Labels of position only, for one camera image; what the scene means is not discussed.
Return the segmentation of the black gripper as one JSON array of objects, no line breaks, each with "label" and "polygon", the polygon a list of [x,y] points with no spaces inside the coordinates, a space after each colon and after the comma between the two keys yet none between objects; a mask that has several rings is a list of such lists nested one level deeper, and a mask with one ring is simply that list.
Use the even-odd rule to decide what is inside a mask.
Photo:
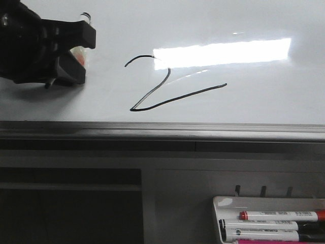
[{"label": "black gripper", "polygon": [[69,51],[77,46],[96,47],[96,30],[86,21],[42,19],[21,1],[1,1],[2,78],[83,85],[86,70]]}]

